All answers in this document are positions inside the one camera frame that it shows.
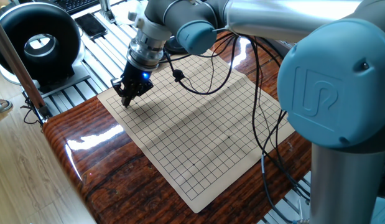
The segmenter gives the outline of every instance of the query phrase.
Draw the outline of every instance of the grid line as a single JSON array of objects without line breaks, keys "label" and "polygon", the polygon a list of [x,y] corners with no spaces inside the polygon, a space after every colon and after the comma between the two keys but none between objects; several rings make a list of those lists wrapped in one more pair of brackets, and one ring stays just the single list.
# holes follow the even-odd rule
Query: grid line
[{"label": "grid line", "polygon": [[[212,89],[220,86],[228,73],[219,60],[213,58]],[[209,58],[189,57],[174,62],[174,67],[183,70],[197,91],[207,91],[212,72]],[[152,82],[154,88],[134,99],[129,109],[119,104],[117,96],[107,102],[190,200],[258,149],[251,127],[254,94],[249,80],[232,73],[216,96],[184,90],[173,82],[169,67],[153,74]],[[268,125],[275,126],[279,106],[265,95],[260,103]],[[260,110],[255,120],[264,143],[268,131]]]}]

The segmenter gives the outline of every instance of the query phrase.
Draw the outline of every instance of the wire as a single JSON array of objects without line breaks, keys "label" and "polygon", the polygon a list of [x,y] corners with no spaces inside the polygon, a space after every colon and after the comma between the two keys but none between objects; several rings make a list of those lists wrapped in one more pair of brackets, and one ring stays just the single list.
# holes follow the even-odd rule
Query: wire
[{"label": "wire", "polygon": [[[22,92],[22,94],[23,94],[24,97],[25,97],[25,104],[26,104],[27,106],[21,106],[21,108],[29,109],[29,111],[26,113],[26,115],[25,115],[25,117],[24,117],[24,122],[25,122],[26,124],[36,124],[36,123],[39,123],[39,124],[40,124],[40,127],[42,127],[42,126],[43,126],[43,121],[40,119],[39,114],[38,114],[38,112],[37,112],[35,106],[33,105],[33,103],[31,102],[31,100],[29,99],[29,97],[27,97],[26,94],[25,94],[24,92]],[[28,122],[28,121],[26,121],[26,118],[28,117],[28,115],[29,115],[29,113],[30,113],[31,111],[33,111],[33,113],[34,113],[34,114],[36,115],[36,117],[37,117],[37,120],[34,121],[34,122]]]},{"label": "wire", "polygon": [[187,54],[183,57],[179,57],[179,58],[175,58],[175,59],[167,59],[167,60],[163,60],[163,61],[160,61],[159,63],[167,63],[167,62],[175,62],[175,61],[178,61],[178,60],[181,60],[181,59],[185,59],[187,57],[191,56],[190,54]]},{"label": "wire", "polygon": [[[212,86],[212,84],[213,84],[213,78],[214,78],[214,76],[215,76],[215,64],[213,63],[213,57],[219,56],[220,54],[222,54],[222,53],[225,51],[225,49],[227,49],[228,45],[230,44],[230,42],[231,42],[231,40],[232,40],[232,37],[233,37],[233,36],[230,36],[230,37],[228,37],[227,39],[225,39],[224,41],[222,41],[222,43],[221,43],[219,46],[216,47],[216,49],[213,51],[213,53],[211,53],[211,59],[210,59],[210,61],[211,61],[211,69],[212,69],[212,70],[211,70],[210,85],[209,85],[209,89],[208,89],[207,93],[210,92],[210,90],[211,90],[211,86]],[[225,45],[224,49],[223,49],[220,53],[218,53],[217,55],[214,56],[214,54],[215,54],[215,52],[217,51],[217,49],[218,49],[219,47],[221,47],[227,40],[228,40],[228,42],[227,42],[227,44]]]},{"label": "wire", "polygon": [[[232,35],[234,35],[234,34],[233,34],[233,33],[226,34],[226,35],[224,35],[223,37],[220,37],[219,39],[217,39],[215,43],[217,43],[218,41],[221,41],[221,40],[224,39],[224,38],[227,38],[227,37],[229,37],[229,36],[232,36]],[[218,54],[216,54],[216,55],[214,55],[214,56],[205,56],[205,55],[197,55],[197,56],[198,56],[198,57],[207,57],[207,58],[210,58],[210,57],[217,57],[217,56],[219,56],[220,54],[222,54],[222,53],[225,51],[225,49],[226,49],[226,47],[225,47],[220,53],[218,53]],[[175,58],[175,59],[171,59],[171,60],[169,60],[169,59],[167,59],[167,60],[162,60],[162,61],[160,61],[159,63],[175,62],[175,61],[178,61],[178,60],[181,60],[181,59],[185,59],[185,58],[187,58],[187,57],[189,57],[189,56],[191,56],[191,54],[187,54],[187,55],[184,55],[183,57],[179,57],[179,58]]]},{"label": "wire", "polygon": [[233,62],[234,62],[234,55],[235,55],[235,47],[236,47],[236,41],[238,40],[238,38],[235,38],[234,39],[234,42],[233,42],[233,47],[232,47],[232,53],[231,53],[231,65],[230,65],[230,69],[228,70],[228,74],[224,80],[224,82],[218,87],[216,88],[215,90],[213,91],[209,91],[209,92],[206,92],[206,93],[200,93],[198,91],[195,91],[195,90],[191,90],[189,89],[187,86],[184,85],[184,83],[181,82],[181,80],[179,81],[180,85],[182,87],[184,87],[186,90],[194,93],[194,94],[198,94],[198,95],[210,95],[210,94],[213,94],[215,92],[217,92],[218,90],[220,90],[224,85],[225,83],[228,81],[228,79],[230,78],[231,76],[231,72],[232,72],[232,68],[233,68]]},{"label": "wire", "polygon": [[260,37],[260,39],[262,41],[264,41],[270,48],[272,48],[273,50],[275,50],[275,52],[277,52],[277,54],[281,57],[281,59],[284,59],[284,56],[282,56],[282,54],[278,51],[278,49],[274,46],[274,44],[272,44],[271,42],[269,42],[267,39],[265,38],[262,38]]},{"label": "wire", "polygon": [[[262,48],[264,51],[266,51],[269,55],[270,55],[270,57],[272,57],[275,61],[276,61],[276,63],[278,64],[278,66],[280,66],[280,64],[279,64],[279,62],[275,59],[275,56],[273,56],[273,54],[271,54],[270,52],[268,52],[268,50],[267,49],[265,49],[261,44],[259,44],[257,41],[256,41],[256,39],[253,39],[253,38],[251,38],[250,36],[247,36],[247,35],[242,35],[242,36],[244,36],[244,37],[246,37],[247,39],[249,39],[251,42],[254,42],[256,45],[258,45],[258,46],[260,46],[260,48]],[[262,74],[262,70],[261,70],[261,67],[260,66],[258,66],[259,68],[258,68],[258,70],[261,72],[261,74]],[[300,196],[302,196],[304,199],[306,199],[306,200],[310,200],[310,199],[308,199],[307,197],[305,197],[305,195],[298,189],[298,188],[300,188],[306,195],[308,195],[308,196],[310,196],[310,192],[308,192],[307,190],[305,190],[295,179],[293,179],[293,177],[292,176],[290,176],[290,174],[284,169],[284,167],[283,167],[283,162],[281,161],[281,155],[279,154],[279,150],[278,150],[278,143],[276,142],[276,146],[275,146],[275,149],[276,149],[276,151],[277,151],[277,156],[278,156],[278,159],[279,159],[279,164],[277,164],[277,162],[266,152],[266,151],[264,151],[264,154],[268,157],[268,158],[270,158],[270,160],[271,160],[271,162],[272,163],[274,163],[285,175],[286,175],[286,177],[290,180],[290,182],[293,184],[293,186],[294,186],[294,188],[295,188],[295,190],[296,190],[296,192],[298,193],[298,194],[300,194]]]}]

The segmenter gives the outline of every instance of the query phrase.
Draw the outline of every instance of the wooden table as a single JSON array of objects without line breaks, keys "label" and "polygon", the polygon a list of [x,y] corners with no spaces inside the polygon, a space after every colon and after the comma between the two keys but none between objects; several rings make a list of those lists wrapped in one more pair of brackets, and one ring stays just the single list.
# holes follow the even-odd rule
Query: wooden table
[{"label": "wooden table", "polygon": [[[236,55],[246,54],[246,59],[235,69],[255,81],[253,51],[246,40],[238,45],[242,48]],[[264,51],[259,56],[262,89],[277,99],[278,67]],[[231,46],[221,57],[230,61]],[[49,119],[43,130],[97,223],[257,223],[271,209],[258,162],[200,213],[193,213],[97,97]],[[296,180],[310,169],[310,147],[297,133],[280,144],[285,167]],[[266,176],[276,203],[292,186],[268,159]]]}]

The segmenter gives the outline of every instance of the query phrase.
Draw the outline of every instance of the black cable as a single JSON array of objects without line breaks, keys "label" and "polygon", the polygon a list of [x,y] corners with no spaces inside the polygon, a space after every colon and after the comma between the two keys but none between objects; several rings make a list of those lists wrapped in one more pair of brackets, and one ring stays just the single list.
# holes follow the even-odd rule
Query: black cable
[{"label": "black cable", "polygon": [[[233,36],[230,36],[230,37],[228,37],[227,39],[225,39],[224,41],[222,41],[222,43],[219,44],[219,45],[216,47],[216,49],[211,53],[211,59],[210,59],[210,61],[211,61],[211,79],[210,79],[210,85],[209,85],[209,89],[208,89],[207,93],[210,92],[211,86],[212,86],[212,84],[213,84],[213,78],[215,77],[215,64],[213,63],[213,57],[219,56],[220,54],[222,54],[222,53],[225,51],[225,49],[227,49],[228,45],[230,44],[230,42],[231,42],[231,40],[232,40],[232,37],[233,37]],[[214,56],[216,50],[217,50],[219,47],[221,47],[227,40],[228,40],[228,42],[227,42],[227,44],[225,45],[224,49],[223,49],[220,53],[218,53],[217,55]]]},{"label": "black cable", "polygon": [[242,36],[253,41],[257,46],[259,46],[263,51],[265,51],[275,61],[275,63],[278,65],[278,67],[281,67],[281,63],[279,63],[278,60],[276,59],[276,57],[269,50],[267,50],[262,44],[260,44],[258,41],[254,40],[253,38],[251,38],[248,35],[242,35]]},{"label": "black cable", "polygon": [[[233,33],[226,34],[226,35],[224,35],[223,37],[220,37],[219,39],[217,39],[215,43],[221,41],[221,40],[224,39],[224,38],[227,38],[227,37],[229,37],[229,36],[232,36],[232,35],[234,35],[234,34],[233,34]],[[225,51],[225,49],[226,49],[226,47],[225,47],[220,53],[218,53],[218,54],[216,54],[216,55],[214,55],[214,56],[205,56],[205,55],[197,55],[197,56],[198,56],[198,57],[207,57],[207,58],[209,58],[209,57],[217,57],[217,56],[219,56],[220,54],[222,54],[222,53]],[[182,56],[182,57],[175,58],[175,59],[171,59],[171,60],[169,60],[169,59],[167,59],[167,60],[162,60],[162,61],[160,61],[159,63],[175,62],[175,61],[178,61],[178,60],[181,60],[181,59],[185,59],[185,58],[187,58],[187,57],[189,57],[189,56],[191,56],[191,54],[187,54],[187,55],[184,55],[184,56]]]},{"label": "black cable", "polygon": [[163,61],[160,61],[159,63],[167,63],[167,62],[175,62],[175,61],[178,61],[178,60],[181,60],[181,59],[185,59],[187,57],[191,56],[190,54],[187,54],[183,57],[179,57],[179,58],[175,58],[175,59],[167,59],[167,60],[163,60]]},{"label": "black cable", "polygon": [[[279,62],[274,58],[273,54],[271,54],[270,52],[268,52],[267,49],[265,49],[261,44],[259,44],[255,39],[251,38],[250,36],[247,36],[247,35],[243,35],[244,37],[246,37],[247,39],[249,39],[251,42],[254,42],[256,45],[260,46],[260,48],[262,48],[264,51],[266,51],[270,57],[272,57],[276,63],[278,64],[278,66],[280,66]],[[258,68],[256,68],[256,70],[258,69],[261,73],[262,73],[262,70],[261,70],[261,67],[259,66],[259,60],[258,60],[258,54],[257,54],[257,50],[254,50],[254,53],[255,53],[255,56],[257,55],[256,57],[256,65]],[[256,91],[258,91],[258,87],[257,87],[257,83],[258,83],[258,79],[256,79],[256,89],[255,89],[255,93]],[[265,151],[263,150],[263,148],[261,147],[260,143],[259,143],[259,140],[258,138],[256,138],[256,141],[257,143],[259,144],[259,147],[262,149],[262,151],[264,152],[264,154],[270,158],[271,162],[274,163],[278,169],[280,169],[285,175],[286,177],[292,182],[292,184],[294,185],[294,187],[297,189],[297,187],[299,187],[304,193],[306,193],[308,196],[310,196],[310,192],[308,192],[307,190],[305,190],[292,176],[290,176],[290,174],[283,168],[283,164],[282,164],[282,161],[281,159],[279,159],[280,161],[280,165],[277,164],[277,162]],[[277,151],[277,155],[280,156],[279,154],[279,150],[278,150],[278,145],[277,145],[277,142],[276,142],[276,147],[275,147],[276,151]],[[309,200],[307,197],[305,197],[304,194],[302,194],[298,189],[296,190],[297,193],[299,193],[302,197],[304,197],[306,200]]]},{"label": "black cable", "polygon": [[284,59],[284,56],[282,56],[282,54],[278,51],[278,49],[276,49],[276,47],[274,46],[274,44],[272,44],[271,42],[269,42],[267,39],[265,38],[262,38],[260,37],[260,39],[262,41],[264,41],[270,48],[272,48],[273,50],[275,50],[275,52],[277,52],[277,54],[281,57],[281,59]]},{"label": "black cable", "polygon": [[[225,39],[224,41],[222,41],[222,43],[221,43],[219,46],[216,47],[216,49],[211,53],[211,56],[205,56],[205,57],[210,58],[210,60],[211,60],[211,79],[210,79],[210,85],[209,85],[209,89],[208,89],[207,93],[210,92],[210,90],[211,90],[211,86],[212,86],[212,84],[213,84],[213,78],[214,78],[214,76],[215,76],[215,65],[214,65],[214,63],[213,63],[213,57],[216,57],[216,56],[219,56],[220,54],[222,54],[222,53],[225,51],[225,49],[227,48],[227,46],[229,46],[229,44],[230,44],[230,42],[231,42],[231,40],[232,40],[232,38],[233,38],[234,36],[233,36],[233,35],[227,35],[227,37],[228,37],[227,39]],[[228,41],[228,42],[227,42],[227,44],[225,45],[224,49],[223,49],[220,53],[218,53],[217,55],[214,55],[214,53],[217,51],[217,49],[218,49],[219,47],[221,47],[226,41]],[[186,77],[186,79],[189,81],[190,86],[192,87],[192,89],[195,90],[196,92],[198,92],[197,89],[195,89],[195,88],[192,86],[191,80],[190,80],[189,78],[187,78],[187,77]]]},{"label": "black cable", "polygon": [[217,89],[215,89],[215,90],[213,90],[213,91],[210,91],[210,92],[206,92],[206,93],[200,93],[200,92],[198,92],[198,91],[189,89],[187,86],[185,86],[185,85],[181,82],[181,80],[179,81],[180,85],[181,85],[182,87],[184,87],[186,90],[190,91],[191,93],[198,94],[198,95],[210,95],[210,94],[213,94],[213,93],[217,92],[218,90],[220,90],[220,89],[225,85],[225,83],[228,81],[228,79],[229,79],[230,76],[231,76],[231,72],[232,72],[232,68],[233,68],[232,65],[233,65],[233,62],[234,62],[234,55],[235,55],[236,41],[237,41],[237,40],[238,40],[238,38],[235,38],[235,39],[234,39],[233,48],[232,48],[232,53],[231,53],[231,66],[230,66],[230,69],[228,70],[228,74],[227,74],[227,76],[226,76],[224,82],[223,82]]},{"label": "black cable", "polygon": [[[29,97],[27,97],[24,93],[22,93],[22,94],[23,94],[24,97],[25,97],[25,104],[26,104],[27,106],[21,106],[21,108],[29,109],[29,111],[26,113],[26,115],[25,115],[25,117],[24,117],[24,122],[25,122],[26,124],[36,124],[36,123],[39,123],[39,124],[40,124],[40,127],[42,127],[42,126],[43,126],[43,121],[40,119],[40,116],[39,116],[39,114],[38,114],[38,112],[37,112],[35,106],[34,106],[33,103],[31,102],[31,100],[29,99]],[[31,111],[36,115],[36,117],[37,117],[38,120],[36,120],[36,121],[34,121],[34,122],[28,122],[28,121],[26,121],[26,118],[28,117],[28,115],[29,115],[29,113],[30,113]]]}]

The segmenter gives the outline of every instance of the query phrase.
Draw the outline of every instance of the keyboard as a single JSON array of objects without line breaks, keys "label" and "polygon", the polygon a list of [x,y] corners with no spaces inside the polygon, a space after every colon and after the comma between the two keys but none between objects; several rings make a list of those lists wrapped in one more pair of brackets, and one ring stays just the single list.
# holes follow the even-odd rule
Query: keyboard
[{"label": "keyboard", "polygon": [[99,0],[51,0],[60,6],[69,15],[80,12],[88,7],[95,6],[100,3]]}]

